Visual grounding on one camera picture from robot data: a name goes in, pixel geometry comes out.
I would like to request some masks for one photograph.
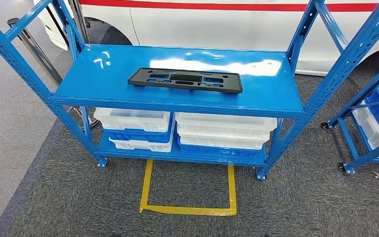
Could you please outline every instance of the caster wheel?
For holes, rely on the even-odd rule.
[[[329,129],[329,124],[327,122],[323,122],[320,124],[320,127],[323,129],[323,130],[326,130],[326,129]]]
[[[345,172],[345,166],[343,165],[343,163],[338,163],[338,170]]]

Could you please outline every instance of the yellow tape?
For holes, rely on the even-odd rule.
[[[236,189],[234,185],[233,165],[227,167],[229,185],[229,205],[230,208],[202,208],[202,207],[183,207],[183,206],[157,206],[148,205],[149,186],[152,175],[153,160],[149,159],[146,164],[145,179],[143,182],[142,199],[140,200],[141,213],[144,209],[165,214],[184,214],[184,215],[207,215],[207,216],[234,216],[236,215]]]
[[[146,162],[145,180],[143,181],[142,199],[140,199],[139,212],[142,213],[143,209],[148,205],[150,178],[152,176],[153,160],[149,159]]]

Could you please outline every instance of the black plastic part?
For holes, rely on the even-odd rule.
[[[237,73],[140,68],[129,79],[131,85],[242,93]]]
[[[343,165],[343,163],[338,163],[338,170],[340,170],[342,172],[346,172],[345,166]]]
[[[323,129],[323,130],[326,130],[326,129],[329,129],[329,124],[327,122],[323,122],[320,124],[320,127]]]

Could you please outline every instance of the blue shelf rack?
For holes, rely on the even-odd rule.
[[[353,110],[365,107],[369,108],[379,123],[379,73],[377,73],[377,75],[371,79],[368,84],[362,88],[362,90],[360,90],[330,121],[327,123],[322,123],[322,128],[324,129],[334,128],[336,125],[339,125],[339,128],[343,133],[346,143],[351,151],[353,161],[339,163],[338,167],[341,171],[346,171],[347,174],[354,174],[355,169],[362,165],[368,163],[379,163],[379,147],[374,150],[371,149],[364,131],[352,114]],[[346,125],[343,122],[347,117],[352,118],[352,121],[358,130],[358,134],[364,143],[366,153],[362,156],[358,154]]]
[[[54,93],[49,91],[11,43],[49,4],[56,9],[63,24],[63,34],[69,40],[73,61]],[[302,44],[317,15],[322,18],[341,55],[303,105],[296,88],[294,71]],[[310,0],[287,51],[282,52],[85,44],[64,1],[42,0],[6,33],[0,31],[0,55],[93,155],[99,167],[106,166],[107,157],[234,164],[253,166],[257,178],[265,179],[281,155],[378,39],[379,4],[348,43],[324,0]],[[140,67],[239,73],[243,93],[128,85],[127,79]],[[176,137],[170,153],[127,151],[115,149],[106,132],[99,145],[94,146],[87,119],[83,119],[82,132],[63,109],[64,105],[79,106],[83,118],[87,117],[85,107],[108,107],[273,117],[278,118],[278,127],[268,154],[263,149],[254,159],[181,153]],[[293,123],[285,134],[281,134],[283,120],[287,118],[292,119]]]

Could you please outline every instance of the metal pole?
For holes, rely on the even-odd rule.
[[[11,27],[13,26],[19,18],[12,18],[7,21],[7,24]],[[52,79],[52,81],[56,84],[56,86],[59,86],[60,83],[62,83],[62,77],[57,72],[57,70],[54,68],[53,64],[50,62],[50,60],[47,58],[43,50],[39,47],[37,42],[34,40],[34,38],[31,36],[31,34],[28,32],[27,28],[25,28],[21,33],[18,35],[18,38],[21,40],[21,42],[25,45],[25,47],[28,49],[28,51],[34,56],[34,58],[38,61],[40,66],[44,69],[44,71],[48,74],[48,76]],[[73,109],[80,118],[82,118],[82,113],[80,112],[79,107],[70,107],[68,109],[68,112]],[[90,118],[88,116],[89,121],[89,127],[95,126],[99,120]]]
[[[85,17],[82,13],[82,7],[77,0],[69,0],[76,27],[79,29],[79,34],[84,43],[91,43],[89,39],[88,29],[86,28]]]

